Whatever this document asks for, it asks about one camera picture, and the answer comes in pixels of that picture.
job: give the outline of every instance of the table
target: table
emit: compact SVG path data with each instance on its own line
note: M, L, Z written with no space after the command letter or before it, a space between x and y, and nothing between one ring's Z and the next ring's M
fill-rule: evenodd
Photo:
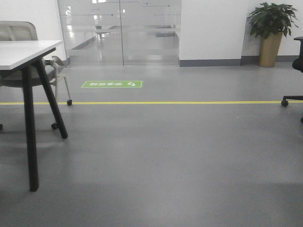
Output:
M61 137L63 139L68 137L42 62L42 57L53 52L56 49L55 47L60 44L62 44L60 40L0 42L0 74L10 74L17 70L22 72L29 188L31 192L36 192L39 187L31 65L37 69Z

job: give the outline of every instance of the white table top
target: white table top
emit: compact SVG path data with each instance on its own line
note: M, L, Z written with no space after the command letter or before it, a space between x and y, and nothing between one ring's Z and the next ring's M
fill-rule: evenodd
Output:
M0 41L0 70L12 70L62 43L61 40Z

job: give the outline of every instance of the mesh chair back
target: mesh chair back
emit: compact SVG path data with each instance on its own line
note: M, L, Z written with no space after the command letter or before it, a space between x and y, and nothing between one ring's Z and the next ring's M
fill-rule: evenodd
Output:
M0 21L0 41L38 40L35 26L26 21Z

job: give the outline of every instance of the gray chair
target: gray chair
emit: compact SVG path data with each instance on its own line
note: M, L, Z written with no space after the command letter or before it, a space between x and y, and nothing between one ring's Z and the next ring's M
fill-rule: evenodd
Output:
M35 26L25 21L0 21L0 41L26 41L38 40ZM71 95L68 89L66 77L64 74L59 74L64 68L64 63L57 56L52 56L52 59L43 61L48 80L51 85L55 86L55 98L58 94L58 82L64 79L69 100L67 105L72 105ZM41 85L38 72L34 66L31 66L32 86ZM16 71L10 75L0 75L0 87L20 87L22 88L22 73ZM52 124L52 128L56 129L56 123Z

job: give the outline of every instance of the doorway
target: doorway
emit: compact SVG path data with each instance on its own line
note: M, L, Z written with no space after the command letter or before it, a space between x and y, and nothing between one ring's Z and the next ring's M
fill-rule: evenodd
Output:
M178 65L181 0L58 0L71 66Z

